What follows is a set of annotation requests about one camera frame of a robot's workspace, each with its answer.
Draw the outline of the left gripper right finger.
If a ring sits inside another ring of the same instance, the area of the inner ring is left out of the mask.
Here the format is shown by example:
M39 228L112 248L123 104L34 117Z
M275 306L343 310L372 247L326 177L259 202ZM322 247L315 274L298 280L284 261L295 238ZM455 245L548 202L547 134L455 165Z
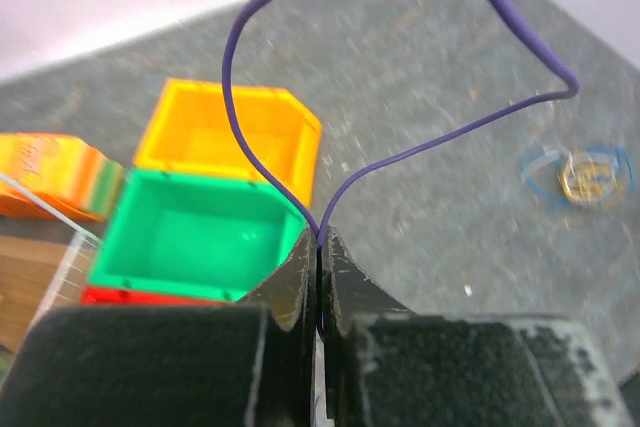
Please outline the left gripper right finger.
M539 314L420 315L336 229L319 251L326 408L338 426L626 426L584 327Z

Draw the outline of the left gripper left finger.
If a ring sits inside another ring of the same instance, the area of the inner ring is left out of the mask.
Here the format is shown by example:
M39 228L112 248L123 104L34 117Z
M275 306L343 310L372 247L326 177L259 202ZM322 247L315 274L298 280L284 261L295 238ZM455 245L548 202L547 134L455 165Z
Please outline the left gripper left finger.
M72 305L29 330L5 426L309 426L316 242L233 304Z

